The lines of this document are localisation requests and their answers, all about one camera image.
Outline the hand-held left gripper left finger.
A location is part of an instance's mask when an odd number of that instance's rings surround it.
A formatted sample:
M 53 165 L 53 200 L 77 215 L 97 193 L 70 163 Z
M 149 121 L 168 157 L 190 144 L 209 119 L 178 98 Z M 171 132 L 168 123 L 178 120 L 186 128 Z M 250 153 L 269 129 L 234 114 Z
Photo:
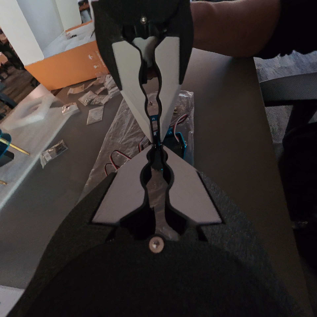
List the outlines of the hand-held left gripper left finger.
M 154 158 L 155 146 L 148 146 L 118 169 L 92 218 L 93 224 L 125 228 L 135 240 L 155 234 L 155 212 L 147 189 Z

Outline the person's right forearm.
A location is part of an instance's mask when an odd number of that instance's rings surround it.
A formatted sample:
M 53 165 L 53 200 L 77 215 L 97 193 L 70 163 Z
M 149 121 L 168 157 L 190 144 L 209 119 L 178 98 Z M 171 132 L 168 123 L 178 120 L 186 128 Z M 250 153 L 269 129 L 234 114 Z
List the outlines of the person's right forearm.
M 193 47 L 200 50 L 271 59 L 317 48 L 313 0 L 195 1 L 191 12 Z

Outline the small clear parts bag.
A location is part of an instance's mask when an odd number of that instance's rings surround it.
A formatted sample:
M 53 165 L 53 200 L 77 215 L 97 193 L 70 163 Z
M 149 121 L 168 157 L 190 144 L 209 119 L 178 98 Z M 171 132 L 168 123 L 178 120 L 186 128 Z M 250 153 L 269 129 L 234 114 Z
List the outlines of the small clear parts bag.
M 65 104 L 62 106 L 62 113 L 63 114 L 75 114 L 75 113 L 78 113 L 80 112 L 78 106 L 77 106 L 77 103 L 76 102 L 72 102 L 72 103 L 68 103 L 68 104 Z

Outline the white foam frame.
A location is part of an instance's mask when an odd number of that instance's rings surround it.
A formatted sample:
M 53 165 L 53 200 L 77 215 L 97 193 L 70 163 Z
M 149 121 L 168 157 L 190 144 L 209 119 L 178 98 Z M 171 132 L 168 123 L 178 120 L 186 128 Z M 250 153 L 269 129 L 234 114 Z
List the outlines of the white foam frame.
M 56 97 L 46 94 L 31 101 L 19 103 L 1 123 L 1 129 L 11 131 L 43 120 Z

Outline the pile of small screw bags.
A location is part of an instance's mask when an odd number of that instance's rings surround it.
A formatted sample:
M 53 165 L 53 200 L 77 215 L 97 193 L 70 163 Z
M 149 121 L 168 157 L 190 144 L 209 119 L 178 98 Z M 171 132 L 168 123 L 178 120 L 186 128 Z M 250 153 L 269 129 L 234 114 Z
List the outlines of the pile of small screw bags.
M 104 106 L 113 97 L 120 95 L 113 77 L 110 74 L 104 74 L 96 80 L 85 86 L 82 84 L 77 87 L 69 88 L 67 96 L 80 95 L 78 103 L 83 106 L 91 106 L 88 112 L 87 125 L 102 121 Z

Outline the clear plastic bag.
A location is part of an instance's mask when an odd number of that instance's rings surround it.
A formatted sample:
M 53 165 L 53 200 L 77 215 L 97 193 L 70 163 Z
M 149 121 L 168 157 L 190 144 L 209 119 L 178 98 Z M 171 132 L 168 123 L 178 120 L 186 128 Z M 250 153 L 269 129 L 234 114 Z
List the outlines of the clear plastic bag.
M 176 101 L 176 113 L 172 116 L 171 124 L 184 114 L 187 118 L 183 123 L 179 123 L 176 132 L 182 133 L 186 141 L 184 160 L 194 164 L 194 93 L 181 91 Z M 91 192 L 102 180 L 106 178 L 104 166 L 109 164 L 109 155 L 114 150 L 119 150 L 125 155 L 133 158 L 139 153 L 138 145 L 145 134 L 142 132 L 135 117 L 131 113 L 127 103 L 122 100 L 116 116 L 105 136 L 97 160 L 89 174 L 88 180 L 83 188 L 79 201 Z M 156 216 L 156 234 L 161 234 L 167 240 L 177 241 L 179 235 L 167 224 L 164 216 L 165 190 L 167 183 L 164 181 L 162 173 L 151 169 L 152 178 L 147 184 L 150 207 L 154 209 Z

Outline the black office chair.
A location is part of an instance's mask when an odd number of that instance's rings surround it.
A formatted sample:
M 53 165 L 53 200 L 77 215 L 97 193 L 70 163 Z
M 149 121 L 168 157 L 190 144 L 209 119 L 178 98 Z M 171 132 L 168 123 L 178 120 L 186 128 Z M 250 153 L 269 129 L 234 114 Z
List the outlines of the black office chair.
M 278 161 L 290 218 L 316 222 L 317 124 L 316 73 L 260 83 L 265 107 L 292 106 Z

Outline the small bag of black parts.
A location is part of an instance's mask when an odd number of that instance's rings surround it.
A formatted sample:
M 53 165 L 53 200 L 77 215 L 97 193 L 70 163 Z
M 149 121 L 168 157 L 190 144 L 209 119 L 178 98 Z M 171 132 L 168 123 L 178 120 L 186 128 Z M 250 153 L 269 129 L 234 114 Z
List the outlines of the small bag of black parts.
M 67 149 L 68 147 L 66 146 L 64 140 L 61 140 L 51 148 L 43 151 L 40 155 L 40 163 L 42 168 L 44 168 L 45 165 L 48 164 L 51 160 L 57 158 L 62 153 L 64 153 Z

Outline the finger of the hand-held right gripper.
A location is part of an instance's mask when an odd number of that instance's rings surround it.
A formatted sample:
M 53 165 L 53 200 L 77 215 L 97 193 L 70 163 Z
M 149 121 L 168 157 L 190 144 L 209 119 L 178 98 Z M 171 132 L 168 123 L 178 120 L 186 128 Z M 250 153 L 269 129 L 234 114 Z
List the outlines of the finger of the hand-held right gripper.
M 160 72 L 161 84 L 158 98 L 161 104 L 159 119 L 160 142 L 170 127 L 175 102 L 179 95 L 179 37 L 166 37 L 154 50 L 154 58 Z
M 121 83 L 121 94 L 141 130 L 153 143 L 153 128 L 147 113 L 148 98 L 142 86 L 144 61 L 141 50 L 127 41 L 112 44 Z

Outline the white foam sheet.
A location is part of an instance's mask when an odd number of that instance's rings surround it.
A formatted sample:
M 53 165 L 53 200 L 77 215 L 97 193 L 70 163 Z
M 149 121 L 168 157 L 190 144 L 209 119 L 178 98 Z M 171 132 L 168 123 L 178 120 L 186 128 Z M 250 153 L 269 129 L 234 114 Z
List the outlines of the white foam sheet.
M 1 129 L 2 132 L 10 134 L 14 145 L 29 153 L 27 155 L 13 149 L 14 159 L 1 167 L 0 178 L 7 183 L 1 185 L 0 189 L 1 209 L 70 116 L 62 113 L 62 106 L 51 106 L 46 117 L 41 121 L 11 131 Z

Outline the grey desk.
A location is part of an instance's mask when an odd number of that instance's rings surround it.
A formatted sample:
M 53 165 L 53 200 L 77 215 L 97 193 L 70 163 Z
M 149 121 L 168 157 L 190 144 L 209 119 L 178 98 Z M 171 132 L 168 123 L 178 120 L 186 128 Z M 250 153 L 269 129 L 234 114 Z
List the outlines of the grey desk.
M 302 271 L 272 146 L 255 63 L 193 49 L 183 90 L 194 92 L 194 165 L 247 214 L 273 267 L 295 292 Z M 25 288 L 51 236 L 77 203 L 122 97 L 103 121 L 73 115 L 54 141 L 69 149 L 39 162 L 1 210 L 1 285 Z

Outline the orange cardboard box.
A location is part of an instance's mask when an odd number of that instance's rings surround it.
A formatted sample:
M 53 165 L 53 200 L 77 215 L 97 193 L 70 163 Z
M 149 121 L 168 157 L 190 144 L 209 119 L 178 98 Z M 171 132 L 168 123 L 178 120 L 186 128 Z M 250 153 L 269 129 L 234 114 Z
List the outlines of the orange cardboard box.
M 1 0 L 0 24 L 25 69 L 48 90 L 108 73 L 79 1 Z

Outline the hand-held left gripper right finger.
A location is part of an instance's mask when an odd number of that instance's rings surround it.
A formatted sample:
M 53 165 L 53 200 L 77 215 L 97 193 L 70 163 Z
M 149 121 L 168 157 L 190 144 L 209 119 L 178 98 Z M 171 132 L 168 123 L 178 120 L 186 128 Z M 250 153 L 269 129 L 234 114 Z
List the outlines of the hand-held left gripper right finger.
M 221 224 L 222 218 L 198 171 L 164 145 L 161 162 L 167 183 L 164 211 L 167 224 L 179 235 L 189 227 Z

